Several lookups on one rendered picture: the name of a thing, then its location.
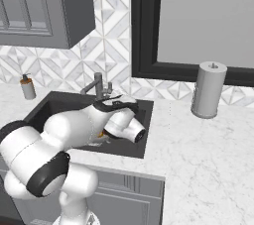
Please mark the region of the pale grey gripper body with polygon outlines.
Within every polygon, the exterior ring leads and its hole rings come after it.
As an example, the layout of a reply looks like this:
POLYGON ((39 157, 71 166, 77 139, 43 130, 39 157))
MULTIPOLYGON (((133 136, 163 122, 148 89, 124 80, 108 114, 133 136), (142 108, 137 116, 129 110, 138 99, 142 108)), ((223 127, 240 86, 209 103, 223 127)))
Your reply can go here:
POLYGON ((91 147, 100 147, 104 143, 110 144, 110 138, 108 136, 103 136, 101 138, 96 138, 93 142, 89 143, 91 147))

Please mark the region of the dark grey sink basin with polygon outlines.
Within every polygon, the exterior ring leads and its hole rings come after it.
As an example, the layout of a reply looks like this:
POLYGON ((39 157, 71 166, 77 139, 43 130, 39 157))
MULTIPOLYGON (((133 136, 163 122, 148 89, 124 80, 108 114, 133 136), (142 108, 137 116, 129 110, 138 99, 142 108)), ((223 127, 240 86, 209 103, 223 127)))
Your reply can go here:
MULTIPOLYGON (((94 95, 51 91, 24 120, 38 132, 42 133, 49 117, 64 111, 83 109, 90 105, 94 101, 94 98, 94 95)), ((107 137, 100 146, 83 146, 81 149, 83 151, 143 159, 154 102, 138 100, 138 104, 139 112, 135 115, 135 118, 145 127, 146 133, 137 144, 127 139, 112 139, 107 137)))

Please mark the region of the grey metal sink faucet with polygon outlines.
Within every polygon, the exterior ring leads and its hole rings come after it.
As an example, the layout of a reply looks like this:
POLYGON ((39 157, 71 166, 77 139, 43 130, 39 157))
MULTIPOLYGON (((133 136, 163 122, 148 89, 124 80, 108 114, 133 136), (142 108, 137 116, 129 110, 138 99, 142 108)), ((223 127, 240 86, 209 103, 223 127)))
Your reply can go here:
POLYGON ((87 86, 82 88, 80 90, 80 93, 82 95, 85 95, 89 90, 92 88, 95 88, 95 96, 97 100, 102 100, 104 98, 109 98, 110 94, 113 91, 112 83, 109 82, 108 86, 106 88, 103 87, 103 81, 102 81, 102 73, 96 72, 94 74, 94 80, 89 83, 87 86))

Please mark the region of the grey false drawer front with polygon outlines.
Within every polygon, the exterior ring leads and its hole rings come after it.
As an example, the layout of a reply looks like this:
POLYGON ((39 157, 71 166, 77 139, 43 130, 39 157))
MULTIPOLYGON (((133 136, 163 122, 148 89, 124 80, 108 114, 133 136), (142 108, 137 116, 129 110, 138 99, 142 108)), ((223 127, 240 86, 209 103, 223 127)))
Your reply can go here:
POLYGON ((164 183, 161 180, 101 170, 97 173, 99 185, 106 188, 125 190, 156 197, 159 197, 164 189, 164 183))

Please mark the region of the grey base cabinet door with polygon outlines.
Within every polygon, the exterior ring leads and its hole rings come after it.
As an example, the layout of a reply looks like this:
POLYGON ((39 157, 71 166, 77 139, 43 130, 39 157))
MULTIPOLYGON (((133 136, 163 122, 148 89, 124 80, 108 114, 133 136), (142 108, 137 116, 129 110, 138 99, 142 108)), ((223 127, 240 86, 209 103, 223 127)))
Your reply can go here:
POLYGON ((160 197, 99 187, 88 206, 101 225, 161 225, 160 197))

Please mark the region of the grey soap dispenser, brown top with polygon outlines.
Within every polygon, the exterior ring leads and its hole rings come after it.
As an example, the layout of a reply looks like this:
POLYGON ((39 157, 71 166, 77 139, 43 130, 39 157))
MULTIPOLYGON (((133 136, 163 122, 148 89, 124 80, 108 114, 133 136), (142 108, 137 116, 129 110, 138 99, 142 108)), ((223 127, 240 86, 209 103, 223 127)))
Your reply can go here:
POLYGON ((22 75, 20 84, 21 84, 24 97, 27 100, 32 100, 36 98, 34 83, 33 83, 33 80, 29 77, 28 73, 24 73, 22 75))

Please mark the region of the white paper towel roll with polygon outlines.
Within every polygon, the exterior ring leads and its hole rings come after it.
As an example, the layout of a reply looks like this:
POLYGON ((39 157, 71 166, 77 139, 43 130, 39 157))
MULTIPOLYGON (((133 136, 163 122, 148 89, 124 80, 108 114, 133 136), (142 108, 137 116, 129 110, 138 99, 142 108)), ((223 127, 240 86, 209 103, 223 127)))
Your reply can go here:
POLYGON ((216 61, 205 61, 199 65, 191 102, 191 112, 196 117, 211 119, 217 115, 227 66, 216 61), (211 68, 212 63, 218 68, 211 68))

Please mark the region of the black framed window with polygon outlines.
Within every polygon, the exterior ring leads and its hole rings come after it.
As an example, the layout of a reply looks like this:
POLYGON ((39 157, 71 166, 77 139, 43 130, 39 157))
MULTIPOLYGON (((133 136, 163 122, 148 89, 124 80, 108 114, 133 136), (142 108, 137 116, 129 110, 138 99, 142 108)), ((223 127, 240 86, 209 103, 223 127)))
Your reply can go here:
POLYGON ((227 66, 226 85, 254 87, 254 0, 131 0, 132 75, 195 82, 227 66))

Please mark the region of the grey wall cabinet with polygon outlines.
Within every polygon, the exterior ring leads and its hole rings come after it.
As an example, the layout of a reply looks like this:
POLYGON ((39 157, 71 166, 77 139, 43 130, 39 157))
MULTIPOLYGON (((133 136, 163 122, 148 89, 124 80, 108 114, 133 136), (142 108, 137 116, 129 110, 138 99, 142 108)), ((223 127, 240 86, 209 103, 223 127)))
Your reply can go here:
POLYGON ((64 0, 71 47, 95 29, 93 0, 64 0))

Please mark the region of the grey wall cabinet door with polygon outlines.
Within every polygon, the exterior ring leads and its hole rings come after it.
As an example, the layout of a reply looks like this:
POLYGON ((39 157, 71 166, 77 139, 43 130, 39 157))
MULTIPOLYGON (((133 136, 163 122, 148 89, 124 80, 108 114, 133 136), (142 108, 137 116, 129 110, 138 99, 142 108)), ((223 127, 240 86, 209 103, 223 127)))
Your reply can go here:
POLYGON ((64 0, 0 0, 0 45, 70 49, 64 0))

